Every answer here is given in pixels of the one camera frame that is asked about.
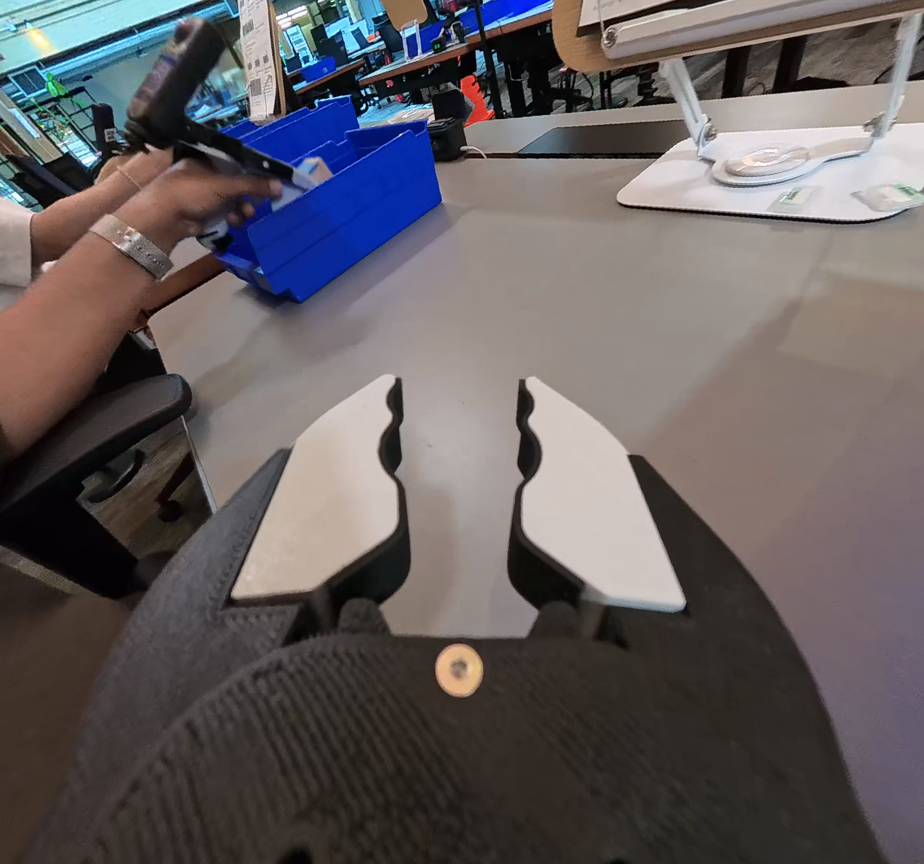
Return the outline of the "white standing poster board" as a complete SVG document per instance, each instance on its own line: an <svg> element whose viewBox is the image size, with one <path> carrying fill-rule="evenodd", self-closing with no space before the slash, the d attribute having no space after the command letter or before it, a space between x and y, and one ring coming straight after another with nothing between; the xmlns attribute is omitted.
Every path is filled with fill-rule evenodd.
<svg viewBox="0 0 924 864"><path fill-rule="evenodd" d="M249 119L258 126L285 115L282 63L270 0L237 0Z"/></svg>

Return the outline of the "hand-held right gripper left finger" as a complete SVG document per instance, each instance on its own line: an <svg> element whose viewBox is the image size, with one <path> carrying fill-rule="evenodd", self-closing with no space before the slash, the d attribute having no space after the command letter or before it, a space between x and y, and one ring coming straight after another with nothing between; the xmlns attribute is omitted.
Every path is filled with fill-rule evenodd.
<svg viewBox="0 0 924 864"><path fill-rule="evenodd" d="M311 604L320 624L346 602L381 605L406 582L410 525L403 384L384 374L296 439L231 589L237 606Z"/></svg>

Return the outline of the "blue plastic bin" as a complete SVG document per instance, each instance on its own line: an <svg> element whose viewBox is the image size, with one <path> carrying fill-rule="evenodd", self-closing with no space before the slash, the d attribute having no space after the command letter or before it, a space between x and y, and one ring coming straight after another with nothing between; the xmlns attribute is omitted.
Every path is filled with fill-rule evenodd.
<svg viewBox="0 0 924 864"><path fill-rule="evenodd" d="M295 165L305 155L317 154L328 142L339 143L358 129L352 97L343 95L318 101L262 126L244 120L222 132L260 153Z"/></svg>
<svg viewBox="0 0 924 864"><path fill-rule="evenodd" d="M279 209L229 230L222 267L301 303L439 206L426 122L351 129L319 154L332 175Z"/></svg>

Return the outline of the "grey desk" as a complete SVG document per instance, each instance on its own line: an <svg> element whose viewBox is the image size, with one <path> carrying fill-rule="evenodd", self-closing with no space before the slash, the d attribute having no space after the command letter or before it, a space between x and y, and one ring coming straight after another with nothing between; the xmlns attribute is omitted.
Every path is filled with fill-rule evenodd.
<svg viewBox="0 0 924 864"><path fill-rule="evenodd" d="M808 660L884 854L922 862L922 214L868 225L618 205L641 162L511 158L473 130L444 202L305 303L223 274L152 321L222 505L320 414L403 379L405 634L519 636L518 381L644 456Z"/></svg>

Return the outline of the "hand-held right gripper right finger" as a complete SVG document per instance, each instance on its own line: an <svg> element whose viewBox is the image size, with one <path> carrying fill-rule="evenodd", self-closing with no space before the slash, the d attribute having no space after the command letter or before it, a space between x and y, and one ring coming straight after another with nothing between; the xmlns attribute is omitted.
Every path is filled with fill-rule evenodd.
<svg viewBox="0 0 924 864"><path fill-rule="evenodd" d="M517 386L519 433L507 576L537 611L600 623L620 611L685 616L687 595L626 446L536 376Z"/></svg>

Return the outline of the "white metal document stand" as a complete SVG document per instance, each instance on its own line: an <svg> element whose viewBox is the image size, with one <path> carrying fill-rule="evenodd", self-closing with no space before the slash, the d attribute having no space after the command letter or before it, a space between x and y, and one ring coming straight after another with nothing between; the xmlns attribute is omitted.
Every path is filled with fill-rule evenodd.
<svg viewBox="0 0 924 864"><path fill-rule="evenodd" d="M618 204L824 223L867 223L922 208L922 124L893 131L921 28L920 13L900 19L884 110L860 128L719 133L683 58L661 63L689 136L621 188Z"/></svg>

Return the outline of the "wooden-top desk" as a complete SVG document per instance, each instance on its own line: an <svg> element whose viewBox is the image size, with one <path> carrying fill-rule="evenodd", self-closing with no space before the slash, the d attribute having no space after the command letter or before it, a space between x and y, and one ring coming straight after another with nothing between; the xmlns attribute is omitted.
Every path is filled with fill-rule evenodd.
<svg viewBox="0 0 924 864"><path fill-rule="evenodd" d="M545 3L487 26L485 45L479 33L473 33L464 43L444 51L426 52L367 73L357 84L360 90L370 90L381 99L403 95L411 103L421 104L428 92L457 84L463 76L476 72L476 52L487 47L490 53L483 56L484 68L493 67L495 60L501 62L509 100L509 108L504 109L490 97L496 116L546 116L553 106L549 71L559 64L551 24L552 4Z"/></svg>

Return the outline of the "black mesh office chair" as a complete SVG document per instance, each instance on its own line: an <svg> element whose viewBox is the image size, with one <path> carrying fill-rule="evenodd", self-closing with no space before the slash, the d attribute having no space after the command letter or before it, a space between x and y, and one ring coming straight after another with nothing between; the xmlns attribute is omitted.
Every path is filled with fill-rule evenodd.
<svg viewBox="0 0 924 864"><path fill-rule="evenodd" d="M79 502L87 477L184 416L190 385L159 375L95 396L2 473L1 544L96 595L143 590L138 561Z"/></svg>

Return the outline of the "person's left hand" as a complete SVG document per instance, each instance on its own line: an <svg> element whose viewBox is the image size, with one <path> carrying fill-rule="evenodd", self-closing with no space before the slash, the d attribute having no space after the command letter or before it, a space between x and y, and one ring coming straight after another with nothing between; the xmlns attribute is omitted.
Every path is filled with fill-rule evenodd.
<svg viewBox="0 0 924 864"><path fill-rule="evenodd" d="M220 221L242 226L260 205L282 193L283 185L276 179L227 176L185 159L114 210L114 215L170 254L182 240L197 237Z"/></svg>

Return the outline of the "orange traffic cone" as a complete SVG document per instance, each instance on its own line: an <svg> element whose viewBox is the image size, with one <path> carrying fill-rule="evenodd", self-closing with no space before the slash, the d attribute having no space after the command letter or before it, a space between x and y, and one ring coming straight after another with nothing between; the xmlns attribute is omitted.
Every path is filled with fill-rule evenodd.
<svg viewBox="0 0 924 864"><path fill-rule="evenodd" d="M462 77L459 81L459 87L467 102L471 104L471 111L465 121L466 128L494 119L495 113L485 101L479 80L474 74Z"/></svg>

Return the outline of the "black desktop device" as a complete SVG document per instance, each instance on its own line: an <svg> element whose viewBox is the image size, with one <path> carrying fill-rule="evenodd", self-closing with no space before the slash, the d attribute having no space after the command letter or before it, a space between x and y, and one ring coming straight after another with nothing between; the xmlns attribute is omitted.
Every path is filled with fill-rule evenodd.
<svg viewBox="0 0 924 864"><path fill-rule="evenodd" d="M455 161L468 145L464 128L474 106L456 86L433 93L433 118L428 122L433 158L436 163Z"/></svg>

